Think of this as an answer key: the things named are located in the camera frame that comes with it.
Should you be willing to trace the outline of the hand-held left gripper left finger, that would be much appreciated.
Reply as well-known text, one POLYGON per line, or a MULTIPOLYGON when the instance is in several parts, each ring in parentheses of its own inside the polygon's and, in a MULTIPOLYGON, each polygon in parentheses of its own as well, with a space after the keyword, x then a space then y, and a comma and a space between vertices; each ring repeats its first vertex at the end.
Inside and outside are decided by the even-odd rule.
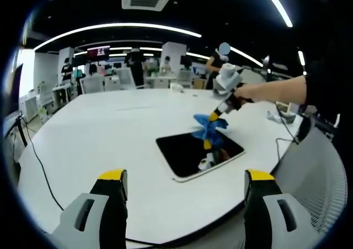
POLYGON ((60 215, 50 234, 57 248, 126 248, 127 171, 101 174, 60 215))

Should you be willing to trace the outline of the person's right hand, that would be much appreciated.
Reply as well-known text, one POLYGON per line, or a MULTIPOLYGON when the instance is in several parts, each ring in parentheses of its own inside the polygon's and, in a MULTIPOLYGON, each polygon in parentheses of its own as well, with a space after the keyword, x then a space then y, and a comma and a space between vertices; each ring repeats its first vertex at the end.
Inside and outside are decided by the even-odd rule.
POLYGON ((264 84, 243 84, 234 92, 237 98, 252 100, 254 102, 265 101, 264 84))

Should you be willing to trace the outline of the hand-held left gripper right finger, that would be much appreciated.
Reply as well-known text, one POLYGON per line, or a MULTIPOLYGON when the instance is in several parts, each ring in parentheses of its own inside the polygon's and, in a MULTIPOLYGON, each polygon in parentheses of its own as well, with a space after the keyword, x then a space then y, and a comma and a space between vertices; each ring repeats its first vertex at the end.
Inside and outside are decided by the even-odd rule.
POLYGON ((320 235, 308 210, 275 178, 249 169, 244 180, 245 248, 314 248, 320 235))

